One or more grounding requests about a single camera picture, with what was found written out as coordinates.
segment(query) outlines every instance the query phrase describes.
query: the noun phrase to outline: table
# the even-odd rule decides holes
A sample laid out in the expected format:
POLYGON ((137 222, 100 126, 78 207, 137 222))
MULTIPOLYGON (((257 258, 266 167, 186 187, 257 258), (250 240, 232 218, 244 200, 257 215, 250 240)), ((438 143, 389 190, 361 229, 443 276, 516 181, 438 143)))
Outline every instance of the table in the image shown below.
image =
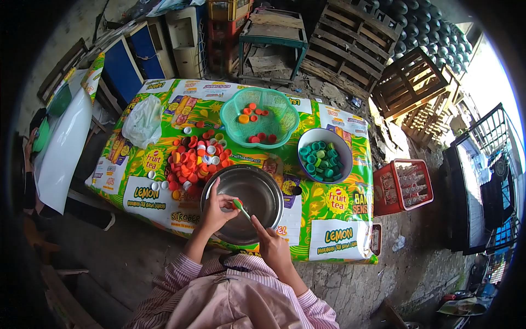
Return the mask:
POLYGON ((240 60, 238 78, 293 83, 299 66, 307 52, 307 47, 307 35, 305 34, 301 14, 277 9, 255 10, 254 13, 251 14, 247 26, 239 35, 240 60), (243 43, 271 44, 295 48, 296 64, 292 70, 290 79, 243 74, 243 43))
MULTIPOLYGON (((147 173, 154 170, 155 181, 166 180, 167 158, 176 148, 174 140, 185 136, 182 128, 191 127, 192 134, 196 135, 214 129, 224 134, 234 163, 258 166, 281 186, 285 209, 276 231, 289 242, 293 260, 377 263, 378 257, 371 250, 373 187, 368 123, 337 108, 286 95, 300 115, 300 124, 290 140, 269 152, 244 148, 225 133, 219 111, 223 102, 245 87, 249 86, 188 79, 147 80, 116 123, 85 184, 117 208, 188 238, 199 222, 199 198, 181 192, 174 199, 170 190, 153 191, 150 188, 153 180, 147 173), (140 149, 120 132, 130 111, 151 95, 158 97, 164 107, 163 133, 155 145, 140 149), (173 120, 179 115, 186 118, 173 120), (204 128, 196 127, 199 121, 205 122, 204 128), (352 172, 341 184, 310 181, 299 167, 297 140, 304 131, 320 126, 335 131, 352 149, 352 172), (297 185, 302 193, 294 197, 291 190, 297 185)), ((231 245, 215 236, 209 245, 255 255, 259 252, 259 244, 231 245)))

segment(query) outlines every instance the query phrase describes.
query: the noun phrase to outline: pink striped shirt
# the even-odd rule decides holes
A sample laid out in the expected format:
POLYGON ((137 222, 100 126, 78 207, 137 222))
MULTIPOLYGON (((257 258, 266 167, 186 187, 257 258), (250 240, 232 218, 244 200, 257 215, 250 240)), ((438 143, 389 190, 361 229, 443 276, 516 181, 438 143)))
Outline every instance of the pink striped shirt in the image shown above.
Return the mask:
MULTIPOLYGON (((238 254, 226 259, 225 265, 230 267, 242 266, 251 271, 240 272, 227 269, 216 276, 244 276, 285 294, 292 301, 305 328, 339 328, 338 323, 336 323, 336 313, 325 301, 316 297, 311 290, 307 290, 301 296, 296 297, 294 290, 289 285, 279 281, 274 271, 265 264, 262 258, 238 254)), ((124 328, 164 327, 183 295, 178 293, 179 290, 198 277, 208 276, 223 269, 218 259, 210 260, 201 265, 186 255, 179 254, 172 263, 166 266, 164 275, 158 275, 153 280, 154 289, 152 293, 139 304, 134 317, 124 328)))

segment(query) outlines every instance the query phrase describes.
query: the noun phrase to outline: white plastic bag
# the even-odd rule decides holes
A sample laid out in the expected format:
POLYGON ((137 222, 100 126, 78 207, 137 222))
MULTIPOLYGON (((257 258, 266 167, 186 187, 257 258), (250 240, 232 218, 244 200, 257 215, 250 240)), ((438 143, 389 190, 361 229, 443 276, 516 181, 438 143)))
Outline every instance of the white plastic bag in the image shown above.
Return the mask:
POLYGON ((126 121, 122 134, 130 142, 142 149, 155 144, 161 137, 161 116, 163 107, 157 97, 150 95, 135 105, 126 121))

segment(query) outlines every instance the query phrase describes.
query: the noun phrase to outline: green plastic basket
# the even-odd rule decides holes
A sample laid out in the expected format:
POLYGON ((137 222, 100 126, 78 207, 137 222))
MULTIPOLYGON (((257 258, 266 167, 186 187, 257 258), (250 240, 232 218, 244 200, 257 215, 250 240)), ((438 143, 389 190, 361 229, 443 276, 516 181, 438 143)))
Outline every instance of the green plastic basket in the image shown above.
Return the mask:
POLYGON ((298 111, 290 104, 288 98, 273 89, 250 87, 238 91, 230 100, 223 104, 219 112, 221 122, 225 125, 228 137, 244 147, 272 149, 284 145, 299 125, 298 111), (250 103, 256 103, 256 108, 267 110, 267 116, 258 115, 258 121, 242 124, 238 116, 250 103), (268 142, 249 143, 248 138, 258 133, 276 135, 274 144, 268 142))

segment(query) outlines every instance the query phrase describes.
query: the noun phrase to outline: toothbrush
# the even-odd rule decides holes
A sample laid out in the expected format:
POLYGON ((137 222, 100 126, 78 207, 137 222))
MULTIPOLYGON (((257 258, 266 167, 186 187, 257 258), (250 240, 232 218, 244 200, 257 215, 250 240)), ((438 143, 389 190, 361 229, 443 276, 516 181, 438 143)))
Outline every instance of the toothbrush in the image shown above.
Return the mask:
POLYGON ((250 215, 247 214, 247 212, 245 211, 245 209, 243 209, 243 204, 238 200, 238 199, 234 199, 232 200, 232 202, 234 203, 234 205, 236 206, 236 208, 238 208, 239 210, 241 210, 241 212, 247 216, 248 220, 250 220, 250 215))

